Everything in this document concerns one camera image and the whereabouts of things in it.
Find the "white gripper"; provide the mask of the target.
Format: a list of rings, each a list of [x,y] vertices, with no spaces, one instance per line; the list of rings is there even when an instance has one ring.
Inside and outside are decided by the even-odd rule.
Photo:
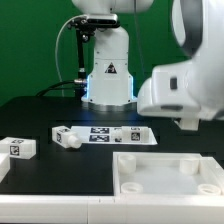
[[[190,61],[156,66],[138,93],[141,116],[173,118],[182,130],[197,130],[200,120],[211,120],[214,112],[188,89]]]

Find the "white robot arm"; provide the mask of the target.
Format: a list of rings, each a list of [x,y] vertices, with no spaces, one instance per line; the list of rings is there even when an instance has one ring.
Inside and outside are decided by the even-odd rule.
[[[189,59],[154,67],[133,95],[129,36],[120,13],[144,12],[154,0],[71,0],[93,28],[94,66],[82,101],[99,110],[137,106],[142,116],[174,118],[183,130],[224,118],[224,0],[174,0],[172,28]]]

